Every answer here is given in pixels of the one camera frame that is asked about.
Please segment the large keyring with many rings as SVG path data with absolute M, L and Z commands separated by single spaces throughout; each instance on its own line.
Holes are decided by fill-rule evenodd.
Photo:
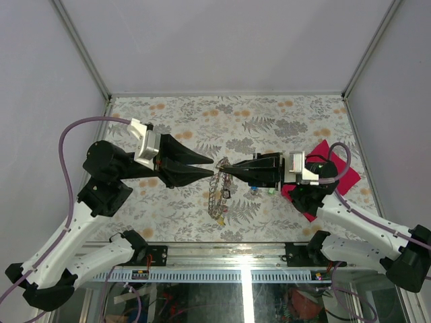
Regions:
M 209 180 L 208 215 L 220 226 L 225 226 L 228 212 L 227 201 L 231 198 L 233 175 L 224 172 L 230 165 L 227 157 L 223 157 L 216 165 L 215 172 Z

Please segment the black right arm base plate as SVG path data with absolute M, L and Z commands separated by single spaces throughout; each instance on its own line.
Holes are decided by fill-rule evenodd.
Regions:
M 312 267 L 313 260 L 308 255 L 306 242 L 286 242 L 285 258 L 288 267 Z

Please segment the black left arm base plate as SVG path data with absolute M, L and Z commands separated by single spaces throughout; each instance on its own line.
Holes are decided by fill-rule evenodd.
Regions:
M 150 245 L 144 256 L 144 264 L 148 268 L 166 266 L 168 259 L 168 246 Z

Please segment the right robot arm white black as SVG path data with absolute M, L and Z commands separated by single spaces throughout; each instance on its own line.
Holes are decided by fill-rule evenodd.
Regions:
M 348 240 L 320 231 L 307 245 L 308 260 L 314 265 L 326 261 L 363 266 L 384 274 L 394 285 L 413 293 L 421 290 L 430 270 L 430 230 L 422 225 L 409 228 L 374 215 L 347 202 L 337 187 L 346 170 L 337 171 L 329 159 L 311 162 L 303 151 L 254 154 L 251 160 L 221 171 L 258 188 L 289 191 L 297 211 L 343 227 L 359 240 Z

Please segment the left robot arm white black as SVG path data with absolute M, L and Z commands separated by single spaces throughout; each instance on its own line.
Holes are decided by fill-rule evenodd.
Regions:
M 95 252 L 76 255 L 88 237 L 107 224 L 133 192 L 125 180 L 157 177 L 167 188 L 177 188 L 213 175 L 213 171 L 202 167 L 212 164 L 211 158 L 190 150 L 172 135 L 147 131 L 137 135 L 136 140 L 133 153 L 108 141 L 91 145 L 83 164 L 90 179 L 73 203 L 72 215 L 33 257 L 7 267 L 6 276 L 24 290 L 22 296 L 28 305 L 51 312 L 98 273 L 122 264 L 137 266 L 146 262 L 148 244 L 133 229 Z

